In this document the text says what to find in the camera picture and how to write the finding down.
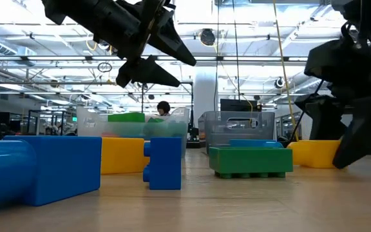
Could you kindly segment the dark green flat brick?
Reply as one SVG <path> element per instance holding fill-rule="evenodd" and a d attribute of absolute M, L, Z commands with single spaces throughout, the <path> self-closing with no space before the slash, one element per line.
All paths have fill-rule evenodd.
<path fill-rule="evenodd" d="M 210 148 L 209 167 L 222 179 L 284 178 L 294 169 L 292 151 L 285 148 Z"/>

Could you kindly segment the clear plastic container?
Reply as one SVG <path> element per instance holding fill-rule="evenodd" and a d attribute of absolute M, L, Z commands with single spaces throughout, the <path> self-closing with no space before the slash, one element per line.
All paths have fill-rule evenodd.
<path fill-rule="evenodd" d="M 94 113 L 90 109 L 77 108 L 77 133 L 79 136 L 98 136 L 98 137 L 127 137 L 143 138 L 146 135 L 156 135 L 156 137 L 186 137 L 189 123 L 190 110 L 187 108 L 177 108 L 161 123 L 147 123 L 150 117 L 156 115 L 145 115 L 145 122 L 108 122 L 108 115 Z M 186 149 L 182 147 L 182 156 L 186 154 Z"/>

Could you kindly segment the tall yellow brick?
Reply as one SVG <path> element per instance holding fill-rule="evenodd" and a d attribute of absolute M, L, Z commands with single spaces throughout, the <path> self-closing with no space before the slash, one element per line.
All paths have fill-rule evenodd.
<path fill-rule="evenodd" d="M 300 140 L 291 142 L 293 164 L 308 168 L 334 168 L 332 161 L 340 140 Z"/>

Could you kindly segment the grey translucent plastic bin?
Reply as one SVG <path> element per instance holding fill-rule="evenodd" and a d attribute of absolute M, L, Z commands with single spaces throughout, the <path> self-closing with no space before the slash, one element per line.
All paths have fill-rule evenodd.
<path fill-rule="evenodd" d="M 203 152 L 228 146 L 231 139 L 274 139 L 275 113 L 257 111 L 207 111 L 198 119 Z"/>

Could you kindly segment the small dark blue brick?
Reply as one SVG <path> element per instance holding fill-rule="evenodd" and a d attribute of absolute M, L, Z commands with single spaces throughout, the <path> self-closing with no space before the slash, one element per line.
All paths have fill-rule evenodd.
<path fill-rule="evenodd" d="M 239 148 L 283 148 L 283 145 L 276 140 L 262 139 L 231 139 L 231 147 Z"/>

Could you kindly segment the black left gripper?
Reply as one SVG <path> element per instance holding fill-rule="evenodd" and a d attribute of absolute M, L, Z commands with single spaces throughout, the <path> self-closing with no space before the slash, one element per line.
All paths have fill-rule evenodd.
<path fill-rule="evenodd" d="M 155 57 L 140 58 L 147 44 L 188 64 L 196 59 L 175 30 L 171 0 L 73 0 L 72 19 L 93 33 L 97 43 L 107 42 L 117 56 L 127 59 L 120 68 L 116 84 L 129 82 L 179 87 L 180 81 L 159 66 Z"/>

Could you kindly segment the green stepped brick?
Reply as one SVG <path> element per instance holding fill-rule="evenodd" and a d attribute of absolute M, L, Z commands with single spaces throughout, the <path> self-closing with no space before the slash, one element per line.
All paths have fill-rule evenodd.
<path fill-rule="evenodd" d="M 139 112 L 129 112 L 108 115 L 108 122 L 145 122 L 145 115 Z"/>

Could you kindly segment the person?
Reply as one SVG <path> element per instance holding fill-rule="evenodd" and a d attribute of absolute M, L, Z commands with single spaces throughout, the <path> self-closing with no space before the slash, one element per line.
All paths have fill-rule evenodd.
<path fill-rule="evenodd" d="M 160 101 L 157 104 L 157 111 L 160 116 L 170 116 L 171 107 L 167 101 Z"/>

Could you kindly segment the blue brick with side studs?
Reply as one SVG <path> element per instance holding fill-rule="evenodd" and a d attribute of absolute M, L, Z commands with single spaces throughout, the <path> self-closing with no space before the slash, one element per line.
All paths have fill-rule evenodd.
<path fill-rule="evenodd" d="M 180 190 L 182 187 L 182 138 L 154 137 L 144 143 L 149 163 L 143 170 L 143 181 L 150 190 Z"/>

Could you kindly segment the black background rig frame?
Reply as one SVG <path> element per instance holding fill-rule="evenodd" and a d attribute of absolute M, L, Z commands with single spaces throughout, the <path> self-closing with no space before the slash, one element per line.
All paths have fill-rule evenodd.
<path fill-rule="evenodd" d="M 189 84 L 190 86 L 191 86 L 191 90 L 189 91 L 184 85 L 185 84 Z M 143 87 L 142 87 L 142 101 L 143 101 L 143 98 L 144 98 L 144 95 L 145 95 L 145 91 L 144 91 L 144 88 L 145 88 L 145 85 L 146 84 L 144 84 L 143 85 Z M 188 127 L 187 127 L 187 134 L 185 135 L 185 138 L 183 138 L 182 140 L 183 140 L 183 145 L 182 145 L 182 147 L 183 147 L 183 149 L 186 149 L 187 148 L 187 143 L 189 142 L 189 139 L 188 139 L 188 135 L 190 135 L 191 136 L 191 138 L 194 138 L 194 137 L 196 137 L 196 135 L 194 136 L 193 135 L 193 133 L 191 132 L 192 130 L 193 130 L 193 128 L 194 128 L 194 90 L 193 90 L 193 83 L 192 82 L 185 82 L 185 81 L 182 81 L 182 82 L 180 82 L 180 86 L 182 86 L 183 87 L 183 89 L 184 90 L 186 90 L 186 92 L 188 93 L 188 94 L 190 94 L 190 96 L 191 96 L 191 108 L 190 108 L 190 116 L 189 116 L 189 123 L 188 123 Z M 144 132 L 144 139 L 145 140 L 149 140 L 151 137 L 156 137 L 156 135 L 146 135 L 146 132 Z"/>

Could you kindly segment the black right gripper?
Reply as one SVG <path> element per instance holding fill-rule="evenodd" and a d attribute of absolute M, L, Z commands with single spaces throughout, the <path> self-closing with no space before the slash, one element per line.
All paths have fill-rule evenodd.
<path fill-rule="evenodd" d="M 332 161 L 337 169 L 371 154 L 371 49 L 357 49 L 344 37 L 326 42 L 311 49 L 304 74 L 328 82 L 335 97 L 308 94 L 295 100 L 312 119 L 309 139 L 339 140 L 343 136 Z M 348 127 L 341 122 L 344 106 L 336 98 L 356 99 Z"/>

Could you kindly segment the yellow brick with round end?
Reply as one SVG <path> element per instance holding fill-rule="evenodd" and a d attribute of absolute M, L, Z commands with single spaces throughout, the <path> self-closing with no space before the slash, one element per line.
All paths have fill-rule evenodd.
<path fill-rule="evenodd" d="M 144 139 L 103 137 L 101 174 L 141 173 L 149 163 Z"/>

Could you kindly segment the blue brick with cylinder end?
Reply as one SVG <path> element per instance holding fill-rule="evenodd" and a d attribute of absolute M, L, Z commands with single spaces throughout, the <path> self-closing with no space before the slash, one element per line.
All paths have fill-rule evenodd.
<path fill-rule="evenodd" d="M 100 187 L 102 139 L 5 136 L 0 140 L 0 203 L 43 206 Z"/>

